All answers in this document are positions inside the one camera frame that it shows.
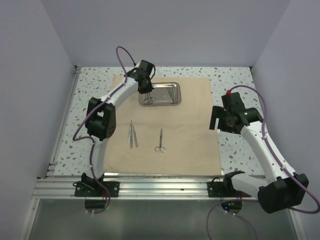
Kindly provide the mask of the steel forceps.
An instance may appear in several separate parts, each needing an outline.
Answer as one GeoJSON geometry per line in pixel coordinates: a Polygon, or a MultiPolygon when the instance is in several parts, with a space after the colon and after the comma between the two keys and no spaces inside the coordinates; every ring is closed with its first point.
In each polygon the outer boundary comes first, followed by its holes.
{"type": "Polygon", "coordinates": [[[143,104],[144,105],[152,105],[155,103],[157,98],[155,96],[152,96],[151,93],[146,93],[143,99],[143,104]]]}

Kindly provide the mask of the steel instrument tray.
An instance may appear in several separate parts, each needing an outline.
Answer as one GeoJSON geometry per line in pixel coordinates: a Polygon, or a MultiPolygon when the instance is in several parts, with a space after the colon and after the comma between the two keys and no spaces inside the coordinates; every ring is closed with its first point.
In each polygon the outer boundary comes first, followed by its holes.
{"type": "Polygon", "coordinates": [[[143,100],[145,98],[145,94],[139,94],[138,102],[142,107],[165,107],[165,106],[177,106],[181,103],[181,88],[177,82],[161,82],[161,83],[153,83],[153,90],[151,93],[152,96],[156,97],[156,101],[154,104],[145,105],[143,104],[143,100]],[[176,104],[172,104],[172,100],[169,96],[167,88],[175,87],[177,90],[177,98],[178,102],[176,104]]]}

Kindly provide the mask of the beige surgical cloth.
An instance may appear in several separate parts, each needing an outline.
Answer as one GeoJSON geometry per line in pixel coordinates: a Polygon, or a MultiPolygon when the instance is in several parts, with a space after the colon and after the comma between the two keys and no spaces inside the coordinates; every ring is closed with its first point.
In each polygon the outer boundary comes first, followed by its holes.
{"type": "Polygon", "coordinates": [[[221,174],[218,134],[210,130],[214,105],[208,78],[156,77],[156,83],[180,85],[181,103],[141,106],[131,95],[116,110],[116,129],[104,152],[108,173],[213,176],[221,174]],[[138,148],[128,142],[130,123],[138,148]],[[162,129],[164,153],[155,152],[162,129]]]}

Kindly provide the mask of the steel surgical scissors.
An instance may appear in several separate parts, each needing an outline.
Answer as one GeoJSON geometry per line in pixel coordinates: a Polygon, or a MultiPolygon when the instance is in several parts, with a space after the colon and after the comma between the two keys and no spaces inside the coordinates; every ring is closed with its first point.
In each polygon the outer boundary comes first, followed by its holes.
{"type": "Polygon", "coordinates": [[[163,129],[160,130],[159,133],[159,144],[158,146],[155,147],[155,152],[157,153],[165,153],[166,152],[166,148],[162,145],[163,143],[163,129]]]}

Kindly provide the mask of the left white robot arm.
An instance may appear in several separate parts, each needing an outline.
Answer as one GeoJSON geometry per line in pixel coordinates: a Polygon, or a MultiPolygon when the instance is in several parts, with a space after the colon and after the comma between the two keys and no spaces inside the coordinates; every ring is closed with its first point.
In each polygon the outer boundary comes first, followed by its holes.
{"type": "Polygon", "coordinates": [[[93,97],[89,100],[84,125],[88,136],[92,138],[92,147],[89,154],[90,173],[82,174],[81,183],[86,186],[87,192],[92,196],[101,195],[105,188],[104,184],[99,181],[99,177],[102,175],[96,173],[94,168],[94,162],[98,161],[98,158],[94,157],[95,139],[102,144],[107,143],[116,130],[117,108],[136,92],[140,94],[150,93],[153,90],[151,80],[155,73],[156,67],[154,64],[141,60],[132,70],[124,74],[123,80],[109,93],[101,98],[93,97]]]}

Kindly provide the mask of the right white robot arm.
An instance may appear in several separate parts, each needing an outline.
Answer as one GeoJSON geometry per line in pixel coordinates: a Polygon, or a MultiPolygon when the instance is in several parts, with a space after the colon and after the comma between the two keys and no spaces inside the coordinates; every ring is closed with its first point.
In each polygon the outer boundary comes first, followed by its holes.
{"type": "Polygon", "coordinates": [[[221,97],[223,106],[213,106],[209,128],[241,135],[253,150],[265,179],[256,179],[242,170],[225,174],[223,192],[235,196],[243,192],[256,198],[268,213],[298,206],[305,196],[309,180],[298,174],[279,152],[263,129],[263,117],[252,107],[246,108],[238,92],[221,97]]]}

